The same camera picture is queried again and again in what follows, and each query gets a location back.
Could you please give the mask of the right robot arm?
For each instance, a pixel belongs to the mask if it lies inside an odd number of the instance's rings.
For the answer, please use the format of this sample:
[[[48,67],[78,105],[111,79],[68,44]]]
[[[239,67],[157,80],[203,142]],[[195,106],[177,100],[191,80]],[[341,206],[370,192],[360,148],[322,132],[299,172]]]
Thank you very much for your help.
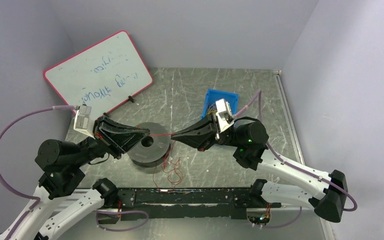
[[[214,145],[235,147],[233,157],[245,169],[258,167],[286,180],[288,184],[257,179],[249,197],[254,206],[283,203],[308,208],[329,222],[339,223],[349,197],[346,176],[339,170],[317,170],[284,157],[269,144],[265,126],[256,118],[217,120],[204,117],[197,123],[171,134],[171,139],[204,152]]]

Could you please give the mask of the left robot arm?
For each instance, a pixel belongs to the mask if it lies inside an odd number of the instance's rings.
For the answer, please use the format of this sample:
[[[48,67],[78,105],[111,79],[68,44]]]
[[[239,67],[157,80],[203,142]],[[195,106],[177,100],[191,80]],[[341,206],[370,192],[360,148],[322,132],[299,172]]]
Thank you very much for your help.
[[[0,240],[56,240],[91,212],[119,201],[119,191],[107,178],[99,179],[80,199],[56,213],[56,208],[76,190],[85,177],[82,166],[110,155],[116,159],[147,137],[147,128],[129,126],[106,115],[95,121],[76,117],[87,137],[79,143],[45,140],[36,164],[43,175],[28,204],[2,233]]]

